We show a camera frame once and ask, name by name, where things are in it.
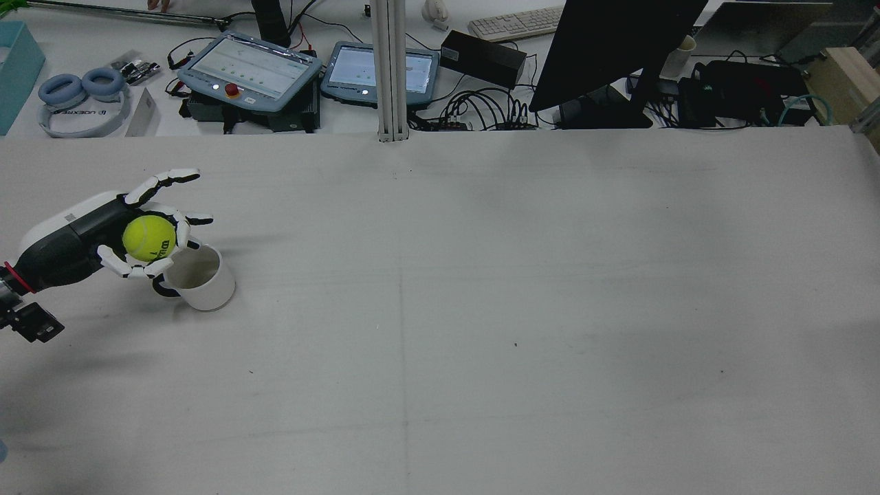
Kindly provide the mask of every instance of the blue container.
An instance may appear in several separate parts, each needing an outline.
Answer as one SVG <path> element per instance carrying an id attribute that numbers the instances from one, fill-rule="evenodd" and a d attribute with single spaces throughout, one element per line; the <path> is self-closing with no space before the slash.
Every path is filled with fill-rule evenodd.
<path id="1" fill-rule="evenodd" d="M 0 136 L 5 136 L 31 95 L 46 57 L 20 20 L 0 22 L 0 47 L 10 49 L 0 65 Z"/>

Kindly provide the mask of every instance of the tennis ball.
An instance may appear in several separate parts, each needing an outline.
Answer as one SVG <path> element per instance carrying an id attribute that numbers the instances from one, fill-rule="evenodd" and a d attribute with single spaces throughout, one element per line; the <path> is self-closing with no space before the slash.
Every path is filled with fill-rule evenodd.
<path id="1" fill-rule="evenodd" d="M 122 233 L 122 246 L 131 257 L 152 262 L 168 256 L 176 244 L 174 225 L 157 215 L 132 220 Z"/>

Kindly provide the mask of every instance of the white cup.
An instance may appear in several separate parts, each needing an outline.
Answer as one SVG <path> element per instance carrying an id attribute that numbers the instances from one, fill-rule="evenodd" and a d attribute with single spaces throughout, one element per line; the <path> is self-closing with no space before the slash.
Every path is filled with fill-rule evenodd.
<path id="1" fill-rule="evenodd" d="M 697 48 L 697 42 L 692 36 L 685 36 L 681 44 L 678 45 L 678 48 L 672 50 L 669 56 L 666 57 L 666 63 L 664 63 L 663 68 L 660 70 L 660 77 L 667 79 L 678 78 L 681 70 L 685 68 L 687 59 L 691 58 L 694 48 Z"/>
<path id="2" fill-rule="evenodd" d="M 160 295 L 180 296 L 199 311 L 212 311 L 226 304 L 235 292 L 229 263 L 213 247 L 187 247 L 174 253 L 172 259 L 174 264 L 153 279 L 153 289 Z"/>

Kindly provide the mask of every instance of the black monitor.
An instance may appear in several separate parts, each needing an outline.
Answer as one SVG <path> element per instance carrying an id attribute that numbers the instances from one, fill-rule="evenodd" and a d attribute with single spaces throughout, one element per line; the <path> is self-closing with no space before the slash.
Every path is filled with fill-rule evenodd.
<path id="1" fill-rule="evenodd" d="M 707 2 L 568 0 L 529 109 L 560 105 L 564 129 L 651 127 L 647 88 Z M 639 69 L 631 100 L 609 86 Z"/>

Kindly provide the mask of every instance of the white keyboard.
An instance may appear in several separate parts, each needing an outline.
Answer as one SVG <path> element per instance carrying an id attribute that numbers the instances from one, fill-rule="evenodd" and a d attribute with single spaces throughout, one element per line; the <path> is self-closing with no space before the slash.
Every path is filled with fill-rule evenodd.
<path id="1" fill-rule="evenodd" d="M 556 32 L 562 7 L 517 12 L 492 18 L 478 18 L 467 23 L 467 30 L 486 41 L 521 40 Z"/>

